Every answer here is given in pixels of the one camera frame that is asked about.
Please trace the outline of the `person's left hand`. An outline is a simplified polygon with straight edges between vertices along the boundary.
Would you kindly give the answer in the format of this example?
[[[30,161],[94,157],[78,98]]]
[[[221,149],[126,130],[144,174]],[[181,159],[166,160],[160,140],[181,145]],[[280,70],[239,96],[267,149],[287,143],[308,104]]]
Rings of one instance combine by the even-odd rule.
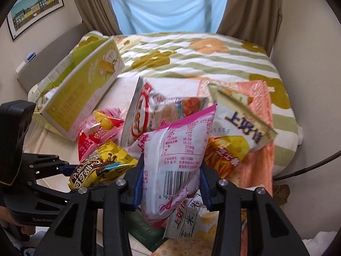
[[[14,224],[20,227],[21,233],[31,236],[36,233],[36,228],[28,225],[21,225],[11,216],[10,211],[3,206],[0,206],[0,220],[3,227],[7,227],[9,224]]]

